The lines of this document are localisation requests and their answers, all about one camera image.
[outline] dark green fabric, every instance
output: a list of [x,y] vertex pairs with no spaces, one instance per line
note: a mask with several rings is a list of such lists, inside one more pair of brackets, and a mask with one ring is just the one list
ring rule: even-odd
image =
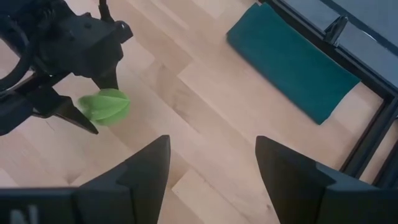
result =
[[228,32],[227,39],[318,124],[359,82],[286,24],[268,4],[253,5]]

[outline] black cable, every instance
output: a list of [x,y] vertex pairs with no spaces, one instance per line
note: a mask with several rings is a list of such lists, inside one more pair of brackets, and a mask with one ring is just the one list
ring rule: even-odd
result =
[[0,91],[13,87],[24,77],[27,71],[29,71],[40,41],[46,31],[47,27],[45,29],[39,29],[39,31],[33,35],[15,68],[6,77],[0,79]]
[[111,12],[109,11],[108,4],[106,0],[99,0],[99,13],[101,14],[101,20],[105,22],[114,23],[114,19],[111,16]]

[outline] green object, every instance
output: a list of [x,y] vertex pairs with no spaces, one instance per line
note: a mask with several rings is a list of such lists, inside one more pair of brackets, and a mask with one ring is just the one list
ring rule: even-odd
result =
[[291,28],[268,4],[254,4],[246,11],[228,32],[227,40],[318,124],[359,82]]
[[91,96],[79,99],[82,113],[98,125],[112,125],[129,114],[130,100],[123,92],[105,89]]

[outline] green plastic toy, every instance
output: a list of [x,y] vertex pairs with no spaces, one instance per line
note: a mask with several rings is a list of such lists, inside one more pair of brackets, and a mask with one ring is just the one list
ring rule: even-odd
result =
[[83,96],[78,104],[90,121],[102,126],[109,126],[126,118],[130,110],[130,99],[115,89],[104,89],[95,95]]

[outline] wooden floor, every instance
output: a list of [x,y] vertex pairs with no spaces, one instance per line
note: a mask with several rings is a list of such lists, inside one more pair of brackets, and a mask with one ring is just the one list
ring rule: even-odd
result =
[[[68,0],[98,17],[96,0]],[[80,185],[163,134],[172,164],[159,223],[278,223],[257,169],[265,135],[338,169],[381,99],[358,84],[316,125],[236,54],[225,33],[254,0],[110,0],[126,42],[119,85],[131,99],[122,123],[95,136],[58,118],[30,118],[0,137],[0,186]],[[0,72],[17,57],[4,44]],[[56,89],[74,99],[97,91],[69,76]],[[371,182],[396,140],[393,126],[362,179]]]

